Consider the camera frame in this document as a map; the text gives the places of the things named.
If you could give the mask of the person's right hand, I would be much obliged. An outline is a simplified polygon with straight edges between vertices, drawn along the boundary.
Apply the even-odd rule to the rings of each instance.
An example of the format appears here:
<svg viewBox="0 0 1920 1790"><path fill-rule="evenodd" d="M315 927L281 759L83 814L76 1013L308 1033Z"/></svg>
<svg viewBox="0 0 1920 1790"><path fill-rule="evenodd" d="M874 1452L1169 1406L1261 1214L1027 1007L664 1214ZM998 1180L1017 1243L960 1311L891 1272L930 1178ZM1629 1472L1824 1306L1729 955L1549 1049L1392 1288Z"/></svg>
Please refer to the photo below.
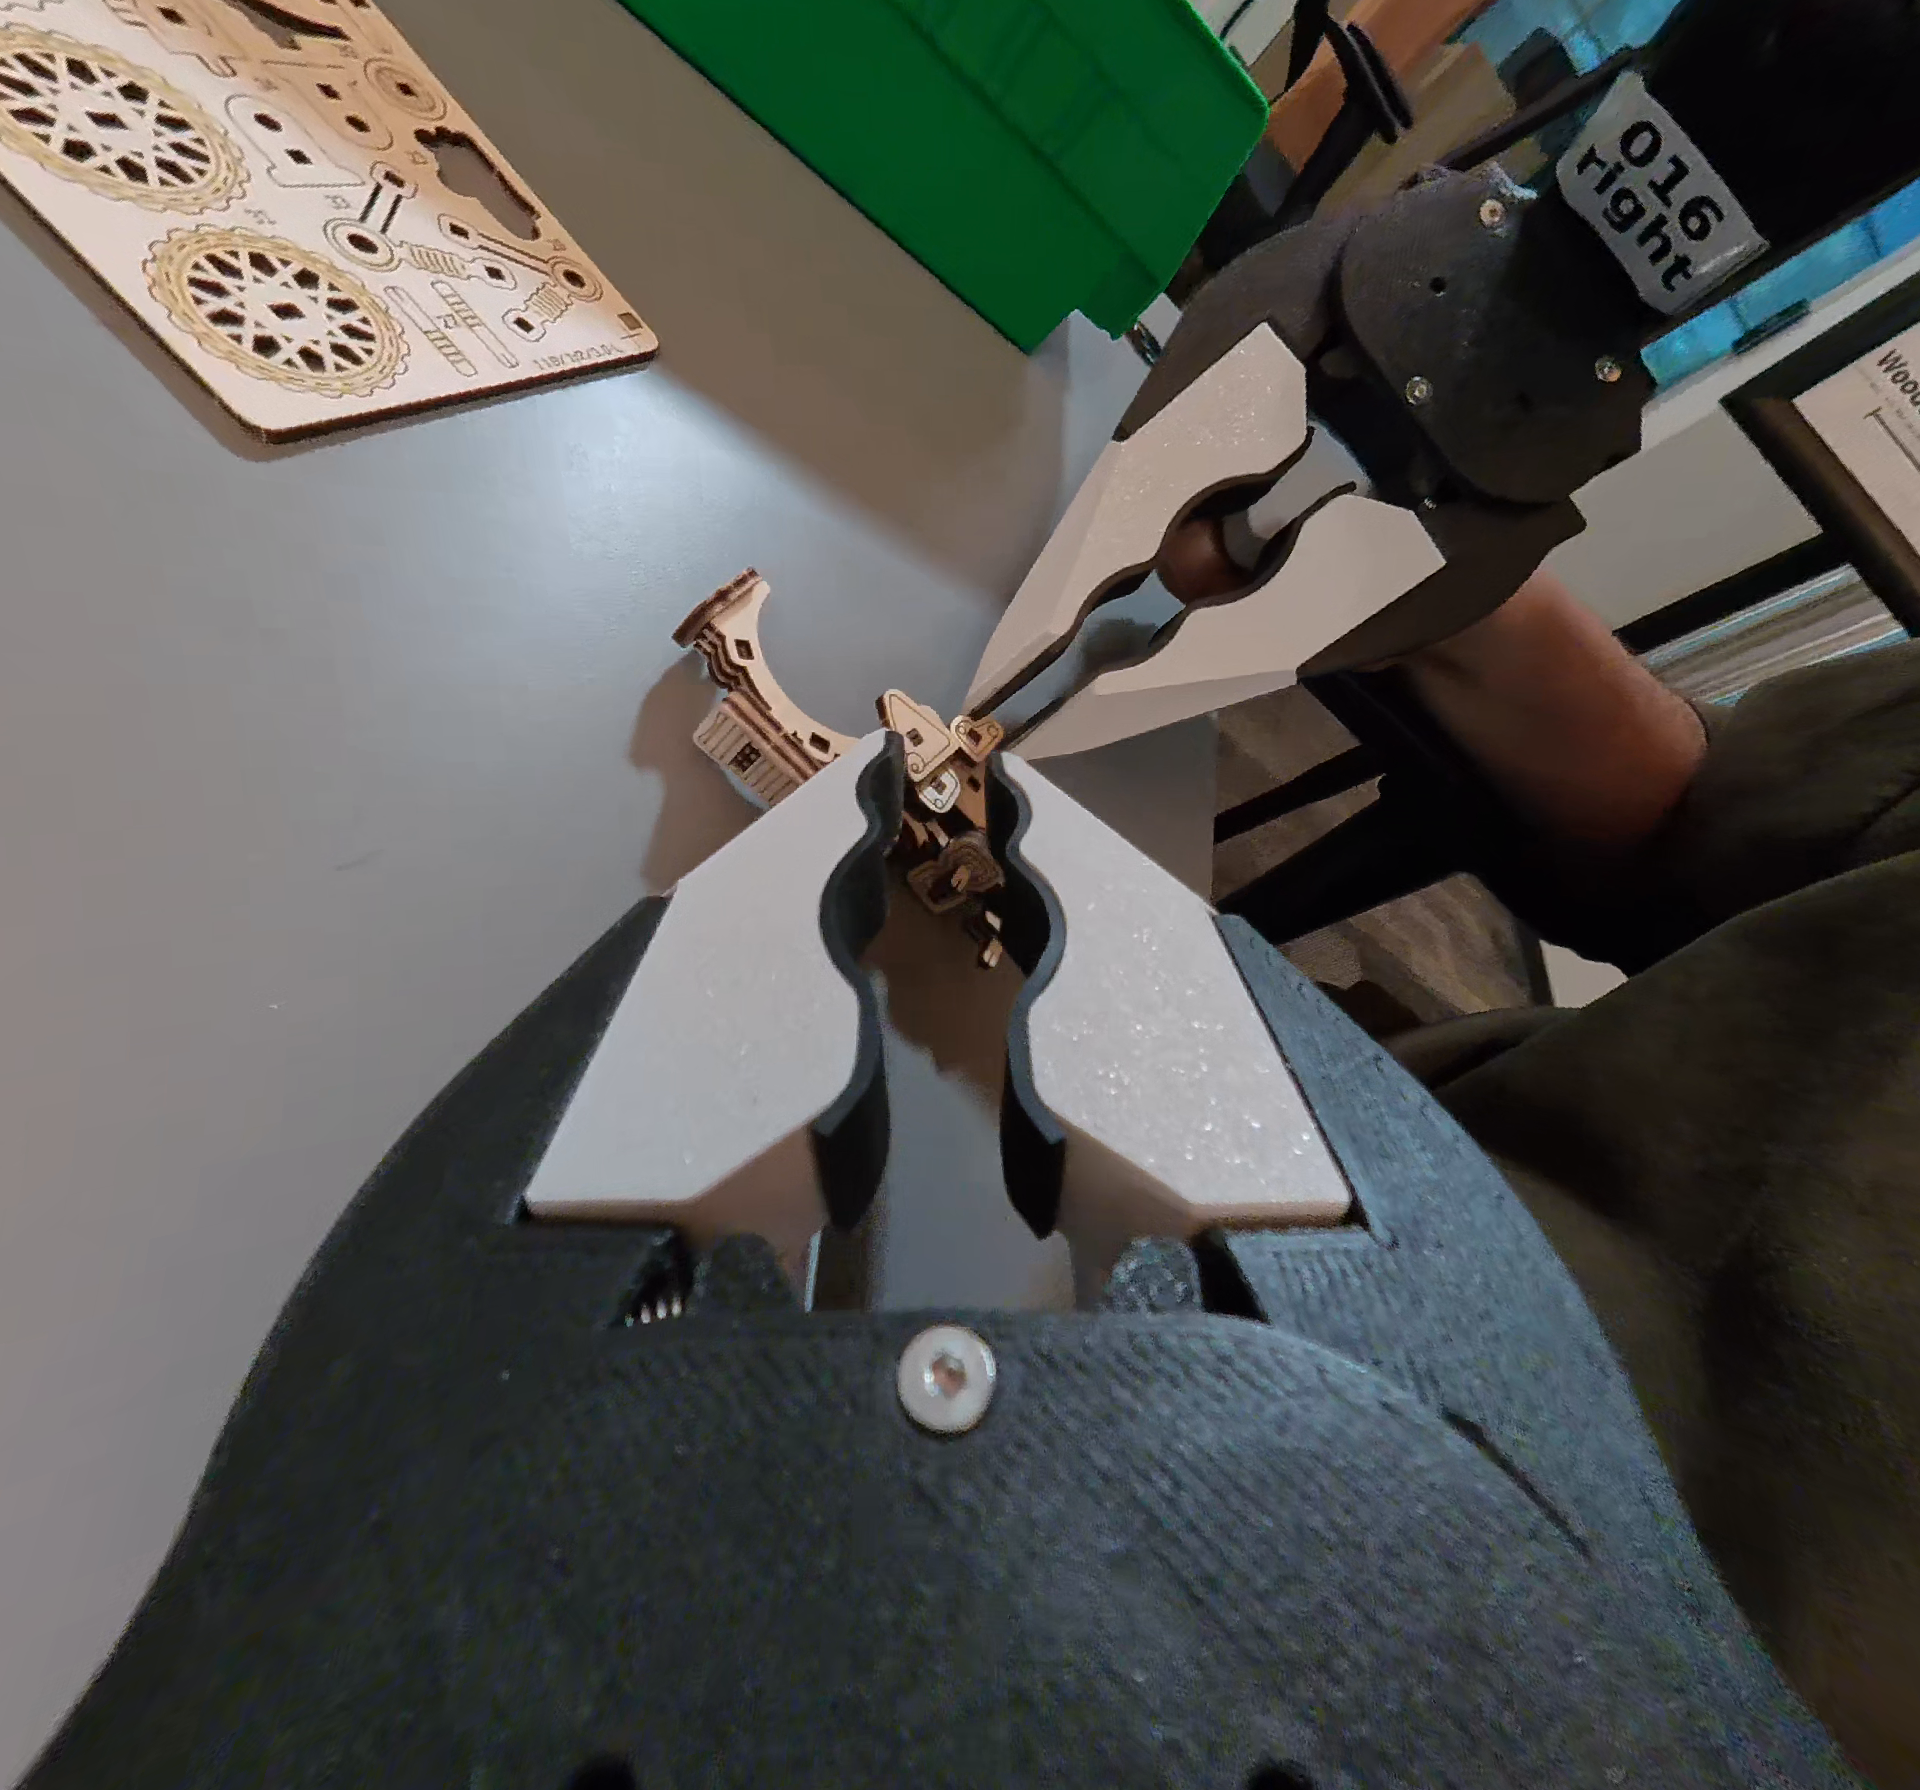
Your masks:
<svg viewBox="0 0 1920 1790"><path fill-rule="evenodd" d="M1211 603L1252 584L1252 571L1228 544L1228 521L1190 521L1169 531L1155 572L1177 603Z"/></svg>

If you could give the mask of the wooden parts sheet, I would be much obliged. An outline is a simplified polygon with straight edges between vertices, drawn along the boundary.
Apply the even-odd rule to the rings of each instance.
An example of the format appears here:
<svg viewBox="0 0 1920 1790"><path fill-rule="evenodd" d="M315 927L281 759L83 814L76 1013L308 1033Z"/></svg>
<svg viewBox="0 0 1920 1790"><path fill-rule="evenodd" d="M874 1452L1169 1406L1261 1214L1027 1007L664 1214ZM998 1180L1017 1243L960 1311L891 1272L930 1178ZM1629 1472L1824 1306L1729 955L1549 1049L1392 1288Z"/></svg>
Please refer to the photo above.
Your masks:
<svg viewBox="0 0 1920 1790"><path fill-rule="evenodd" d="M0 0L0 165L262 442L660 351L375 0Z"/></svg>

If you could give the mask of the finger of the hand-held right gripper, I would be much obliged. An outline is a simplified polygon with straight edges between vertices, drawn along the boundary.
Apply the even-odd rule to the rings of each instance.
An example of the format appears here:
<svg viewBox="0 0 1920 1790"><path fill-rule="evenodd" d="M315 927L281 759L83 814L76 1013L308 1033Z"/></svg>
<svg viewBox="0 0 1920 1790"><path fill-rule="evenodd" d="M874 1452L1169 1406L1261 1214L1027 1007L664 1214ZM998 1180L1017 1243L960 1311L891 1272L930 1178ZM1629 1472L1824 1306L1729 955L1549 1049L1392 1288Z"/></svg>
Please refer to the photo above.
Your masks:
<svg viewBox="0 0 1920 1790"><path fill-rule="evenodd" d="M1102 671L1019 726L1017 750L1095 750L1285 694L1317 655L1420 593L1439 561L1404 505L1357 493L1329 494L1303 521L1288 556L1266 580L1228 603L1190 603L1144 660Z"/></svg>
<svg viewBox="0 0 1920 1790"><path fill-rule="evenodd" d="M998 711L1078 642L1102 603L1155 572L1169 531L1177 531L1199 505L1217 505L1228 493L1255 493L1252 521L1266 531L1266 544L1277 535L1295 540L1314 505L1345 494L1334 486L1317 486L1314 467L1305 369L1266 326L1255 326L1144 429L1117 436L1102 454L1060 526L1052 531L1036 561L1017 584L998 631L986 635L966 709Z"/></svg>

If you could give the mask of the framed marker sign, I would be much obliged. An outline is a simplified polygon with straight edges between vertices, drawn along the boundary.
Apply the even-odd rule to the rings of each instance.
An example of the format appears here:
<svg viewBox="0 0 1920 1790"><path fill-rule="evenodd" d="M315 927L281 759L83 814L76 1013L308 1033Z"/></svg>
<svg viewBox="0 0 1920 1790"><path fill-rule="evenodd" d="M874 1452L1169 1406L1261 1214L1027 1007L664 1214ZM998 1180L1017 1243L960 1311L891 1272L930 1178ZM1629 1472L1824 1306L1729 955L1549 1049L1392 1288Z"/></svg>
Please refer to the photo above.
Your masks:
<svg viewBox="0 0 1920 1790"><path fill-rule="evenodd" d="M1856 580L1912 631L1920 609L1920 326L1853 312L1726 397Z"/></svg>

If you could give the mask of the person's right forearm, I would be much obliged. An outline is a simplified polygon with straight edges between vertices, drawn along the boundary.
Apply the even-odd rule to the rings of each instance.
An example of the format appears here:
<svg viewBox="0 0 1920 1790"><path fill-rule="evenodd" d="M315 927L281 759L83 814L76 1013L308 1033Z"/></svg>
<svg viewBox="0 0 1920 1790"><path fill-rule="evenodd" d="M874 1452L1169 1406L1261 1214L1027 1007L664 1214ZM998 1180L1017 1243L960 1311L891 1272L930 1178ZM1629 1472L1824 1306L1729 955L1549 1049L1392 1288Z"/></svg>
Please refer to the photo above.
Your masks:
<svg viewBox="0 0 1920 1790"><path fill-rule="evenodd" d="M1518 819L1525 918L1594 964L1653 960L1648 872L1708 759L1669 694L1549 571L1495 612L1398 660L1404 695Z"/></svg>

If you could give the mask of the wooden model assembly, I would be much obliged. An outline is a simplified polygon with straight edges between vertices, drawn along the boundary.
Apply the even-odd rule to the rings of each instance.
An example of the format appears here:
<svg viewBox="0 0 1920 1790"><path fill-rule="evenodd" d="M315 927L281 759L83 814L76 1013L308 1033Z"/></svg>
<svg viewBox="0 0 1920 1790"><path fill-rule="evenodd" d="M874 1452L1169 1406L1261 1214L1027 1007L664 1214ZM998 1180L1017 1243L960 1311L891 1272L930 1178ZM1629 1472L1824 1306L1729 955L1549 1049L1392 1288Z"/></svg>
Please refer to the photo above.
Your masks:
<svg viewBox="0 0 1920 1790"><path fill-rule="evenodd" d="M720 765L765 810L791 798L812 775L855 750L855 735L805 711L765 660L769 580L759 571L732 572L683 622L675 648L697 655L720 700L690 730L710 765ZM1031 971L1043 960L1036 907L1017 899L986 824L986 759L1007 745L1007 726L986 711L938 722L938 709L890 686L874 726L897 735L897 833L890 866L915 902L952 918L978 948L978 964Z"/></svg>

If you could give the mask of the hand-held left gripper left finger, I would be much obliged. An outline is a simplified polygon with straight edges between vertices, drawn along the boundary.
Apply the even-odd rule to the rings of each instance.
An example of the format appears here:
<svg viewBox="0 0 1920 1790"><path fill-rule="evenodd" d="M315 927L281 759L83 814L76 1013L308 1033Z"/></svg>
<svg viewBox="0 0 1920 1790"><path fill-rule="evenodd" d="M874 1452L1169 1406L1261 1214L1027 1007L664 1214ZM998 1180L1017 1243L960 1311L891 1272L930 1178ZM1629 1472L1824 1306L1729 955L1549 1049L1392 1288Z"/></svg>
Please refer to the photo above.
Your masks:
<svg viewBox="0 0 1920 1790"><path fill-rule="evenodd" d="M823 1235L890 1172L870 943L891 907L903 740L870 730L685 872L522 1180L546 1229L765 1240L816 1306Z"/></svg>

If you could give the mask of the olive green shirt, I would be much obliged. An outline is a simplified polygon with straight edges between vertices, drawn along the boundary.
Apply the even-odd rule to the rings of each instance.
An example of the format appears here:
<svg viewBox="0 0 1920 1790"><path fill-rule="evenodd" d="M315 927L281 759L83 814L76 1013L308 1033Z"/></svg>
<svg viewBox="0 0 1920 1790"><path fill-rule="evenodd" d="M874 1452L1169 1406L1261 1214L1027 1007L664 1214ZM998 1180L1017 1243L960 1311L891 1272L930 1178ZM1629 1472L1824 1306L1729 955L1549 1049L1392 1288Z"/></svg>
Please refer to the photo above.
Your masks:
<svg viewBox="0 0 1920 1790"><path fill-rule="evenodd" d="M1401 1036L1594 1306L1729 1599L1870 1785L1920 1762L1912 642L1708 700L1622 859L1530 819L1475 874L1622 971Z"/></svg>

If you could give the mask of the green plastic bin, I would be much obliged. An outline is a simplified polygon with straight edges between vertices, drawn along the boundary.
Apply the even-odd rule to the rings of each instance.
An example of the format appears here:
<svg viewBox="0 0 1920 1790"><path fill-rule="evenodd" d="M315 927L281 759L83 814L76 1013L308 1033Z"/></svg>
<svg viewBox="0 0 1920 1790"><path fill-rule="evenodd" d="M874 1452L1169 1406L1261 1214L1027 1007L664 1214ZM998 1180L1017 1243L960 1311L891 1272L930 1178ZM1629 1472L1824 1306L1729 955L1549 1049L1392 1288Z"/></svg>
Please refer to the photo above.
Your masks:
<svg viewBox="0 0 1920 1790"><path fill-rule="evenodd" d="M1130 335L1266 129L1194 0L621 0L1012 343Z"/></svg>

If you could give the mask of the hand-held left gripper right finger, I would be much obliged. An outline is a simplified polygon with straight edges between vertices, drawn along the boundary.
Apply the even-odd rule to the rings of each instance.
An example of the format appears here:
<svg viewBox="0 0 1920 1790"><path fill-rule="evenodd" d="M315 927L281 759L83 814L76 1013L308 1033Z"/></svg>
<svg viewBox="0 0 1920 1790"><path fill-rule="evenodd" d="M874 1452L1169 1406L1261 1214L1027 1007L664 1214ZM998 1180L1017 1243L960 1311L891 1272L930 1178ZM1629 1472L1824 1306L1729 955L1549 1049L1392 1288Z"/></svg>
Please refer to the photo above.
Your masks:
<svg viewBox="0 0 1920 1790"><path fill-rule="evenodd" d="M1348 1180L1199 893L1027 759L986 765L1007 1195L1036 1240L1334 1229Z"/></svg>

